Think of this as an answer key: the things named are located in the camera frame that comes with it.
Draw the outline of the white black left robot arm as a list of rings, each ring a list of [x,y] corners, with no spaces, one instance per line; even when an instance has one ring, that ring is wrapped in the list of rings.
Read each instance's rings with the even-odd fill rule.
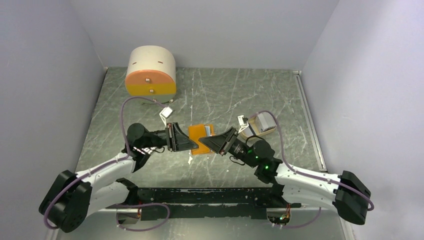
[[[69,233],[101,209],[134,207],[139,202],[138,186],[126,175],[141,169],[156,149],[181,152],[198,148],[176,122],[157,131],[133,123],[124,140],[123,150],[111,159],[79,172],[65,170],[58,174],[38,209],[47,228]]]

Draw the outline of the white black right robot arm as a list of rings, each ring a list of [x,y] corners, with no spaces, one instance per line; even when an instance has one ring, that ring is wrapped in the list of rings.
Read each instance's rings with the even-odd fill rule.
[[[286,164],[274,156],[275,151],[262,137],[249,145],[232,127],[222,134],[201,137],[199,142],[216,154],[230,154],[254,168],[254,175],[275,189],[269,197],[275,207],[285,203],[321,207],[355,225],[364,225],[373,209],[371,191],[354,173],[330,174]]]

